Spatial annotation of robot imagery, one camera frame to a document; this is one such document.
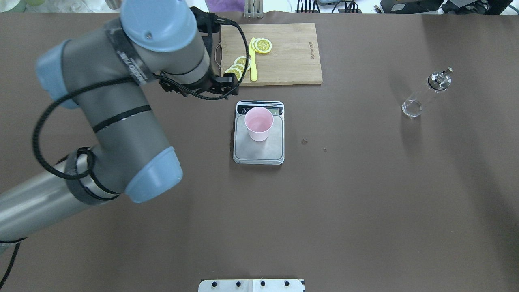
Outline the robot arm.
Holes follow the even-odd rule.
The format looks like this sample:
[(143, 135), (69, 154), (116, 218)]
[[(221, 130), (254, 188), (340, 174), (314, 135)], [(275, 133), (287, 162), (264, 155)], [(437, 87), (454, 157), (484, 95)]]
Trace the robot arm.
[[(204, 100), (236, 95), (242, 78), (213, 70), (212, 35), (230, 19), (183, 0), (124, 0), (119, 17), (42, 55), (41, 87), (53, 98), (31, 144), (44, 172), (1, 195), (1, 248), (120, 194), (146, 202), (177, 185), (183, 170), (141, 87)], [(39, 138), (50, 113), (80, 108), (98, 145), (78, 148), (52, 166)]]

